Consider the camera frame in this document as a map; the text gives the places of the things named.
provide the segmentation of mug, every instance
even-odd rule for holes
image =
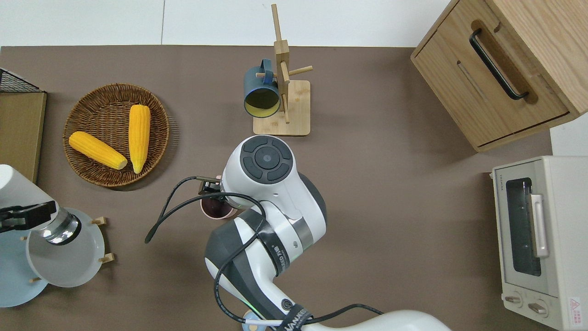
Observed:
[[[258,72],[265,73],[265,77],[255,77]],[[270,117],[280,109],[280,94],[278,83],[273,79],[272,61],[263,59],[261,65],[253,67],[245,73],[243,79],[245,111],[253,117]]]

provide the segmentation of mug rack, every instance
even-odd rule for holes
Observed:
[[[313,68],[309,65],[288,70],[290,66],[290,49],[288,41],[282,39],[276,4],[272,4],[272,16],[273,27],[276,31],[273,50],[276,56],[277,69],[274,76],[278,82],[282,107],[270,117],[254,118],[253,132],[255,134],[270,135],[308,135],[310,133],[310,82],[291,80],[290,76],[313,70]],[[258,78],[264,76],[265,74],[262,72],[256,74]]]

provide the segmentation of black wire basket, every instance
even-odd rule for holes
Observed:
[[[0,68],[0,92],[44,92],[22,77]]]

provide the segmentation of white appliance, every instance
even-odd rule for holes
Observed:
[[[505,307],[588,330],[588,157],[532,158],[491,177]]]

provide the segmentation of warning label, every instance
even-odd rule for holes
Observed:
[[[570,302],[570,318],[573,326],[582,326],[582,306],[579,297],[569,298]]]

